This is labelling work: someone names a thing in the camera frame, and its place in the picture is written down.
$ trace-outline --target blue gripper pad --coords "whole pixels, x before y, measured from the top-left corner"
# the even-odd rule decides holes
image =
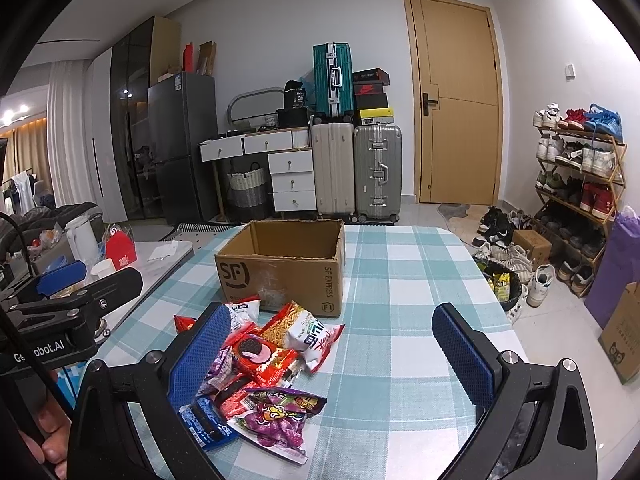
[[[43,296],[51,296],[69,285],[81,282],[86,276],[84,263],[76,261],[59,269],[52,270],[40,276],[36,292]]]
[[[497,349],[482,332],[473,330],[450,303],[436,307],[431,326],[471,403],[488,410],[502,381]]]
[[[231,315],[225,305],[209,305],[202,316],[205,316],[209,309],[215,311],[210,314],[204,325],[198,329],[199,323],[196,322],[188,331],[196,332],[169,375],[167,398],[175,412],[193,402],[198,388],[231,330]]]

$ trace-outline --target white curtain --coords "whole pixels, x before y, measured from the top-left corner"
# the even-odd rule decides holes
[[[84,72],[89,61],[51,64],[47,155],[56,205],[95,202],[84,142]]]

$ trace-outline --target checkered tablecloth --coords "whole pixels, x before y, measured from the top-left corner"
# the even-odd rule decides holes
[[[198,317],[223,301],[214,254],[236,233],[216,236],[145,300],[98,357],[131,364],[175,336],[174,314]],[[431,331],[433,309],[451,302],[498,349],[522,347],[494,294],[456,235],[439,228],[347,226],[338,343],[295,388],[328,399],[305,426],[310,458],[293,465],[238,439],[209,453],[228,480],[437,478],[475,425],[475,410]],[[260,313],[260,322],[272,314]],[[171,473],[140,410],[132,407],[156,472]]]

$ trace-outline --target human hand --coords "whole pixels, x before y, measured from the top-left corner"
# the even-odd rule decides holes
[[[55,372],[51,373],[53,380],[57,380]],[[65,415],[50,392],[47,401],[38,412],[38,424],[49,437],[40,447],[31,437],[20,432],[22,439],[35,459],[43,464],[45,460],[56,465],[56,475],[60,480],[66,480],[66,453],[69,444],[71,421]]]

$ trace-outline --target gray refrigerator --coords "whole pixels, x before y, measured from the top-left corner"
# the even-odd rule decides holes
[[[169,225],[200,223],[220,212],[213,165],[198,145],[218,136],[216,86],[210,76],[181,72],[148,89],[154,169]]]

